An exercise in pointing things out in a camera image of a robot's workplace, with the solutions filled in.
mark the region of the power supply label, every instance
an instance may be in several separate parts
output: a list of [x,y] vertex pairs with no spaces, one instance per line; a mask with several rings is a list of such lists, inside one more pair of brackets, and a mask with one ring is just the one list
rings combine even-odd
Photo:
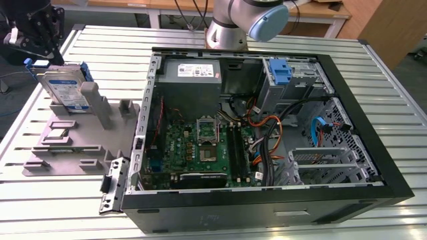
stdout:
[[214,65],[213,64],[181,64],[178,66],[178,76],[214,78]]
[[79,84],[75,80],[50,80],[51,90],[69,108],[70,112],[86,113],[90,108],[86,97],[79,92]]

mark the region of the blue plastic clip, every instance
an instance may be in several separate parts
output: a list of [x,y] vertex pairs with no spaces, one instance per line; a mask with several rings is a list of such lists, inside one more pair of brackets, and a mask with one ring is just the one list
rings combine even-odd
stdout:
[[35,72],[33,71],[34,60],[31,58],[27,58],[26,61],[25,61],[25,64],[26,64],[26,69],[29,70],[29,72],[33,75],[33,78],[39,82],[38,76],[37,76]]
[[93,75],[91,75],[91,72],[90,72],[90,68],[89,68],[89,64],[86,62],[83,62],[81,64],[81,67],[83,68],[83,71],[85,71],[85,77],[86,77],[86,81],[89,82],[94,82],[94,78],[93,78]]
[[293,78],[293,68],[285,59],[270,59],[270,71],[277,85],[288,85]]

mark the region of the motherboard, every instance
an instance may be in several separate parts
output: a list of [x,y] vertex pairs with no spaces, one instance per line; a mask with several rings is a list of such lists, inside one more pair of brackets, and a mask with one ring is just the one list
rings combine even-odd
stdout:
[[203,118],[198,123],[170,124],[163,158],[149,160],[145,189],[256,187],[261,181],[252,172],[245,151],[253,137],[252,127],[230,126]]

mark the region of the desk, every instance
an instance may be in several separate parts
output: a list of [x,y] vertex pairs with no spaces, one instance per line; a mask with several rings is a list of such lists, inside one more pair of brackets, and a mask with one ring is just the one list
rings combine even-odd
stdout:
[[[75,4],[65,4],[70,0],[54,0],[53,4],[66,10],[78,11],[98,11],[98,12],[118,12],[149,14],[151,28],[159,29],[161,15],[181,15],[174,0],[89,0],[87,6]],[[199,16],[193,0],[178,0],[185,16]],[[205,11],[206,0],[197,0],[201,11]],[[215,0],[209,1],[207,16],[213,17]],[[325,38],[337,38],[345,22],[352,18],[352,14],[345,7],[340,11],[329,9],[329,4],[310,2],[300,7],[301,23],[328,24]],[[297,21],[298,10],[293,8],[290,11],[290,22]]]
[[[142,103],[153,47],[203,48],[205,32],[109,26],[74,30],[67,63],[86,61],[109,102]],[[145,235],[125,214],[99,216],[101,175],[23,176],[53,114],[38,85],[0,143],[2,239],[421,240],[427,236],[427,118],[369,45],[357,40],[280,36],[249,49],[333,57],[416,197],[340,224]]]

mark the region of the blue drive bay latch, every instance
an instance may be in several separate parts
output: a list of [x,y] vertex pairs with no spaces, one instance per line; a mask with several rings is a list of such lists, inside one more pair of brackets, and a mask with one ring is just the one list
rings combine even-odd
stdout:
[[288,85],[293,78],[293,68],[285,59],[270,59],[270,71],[277,85]]

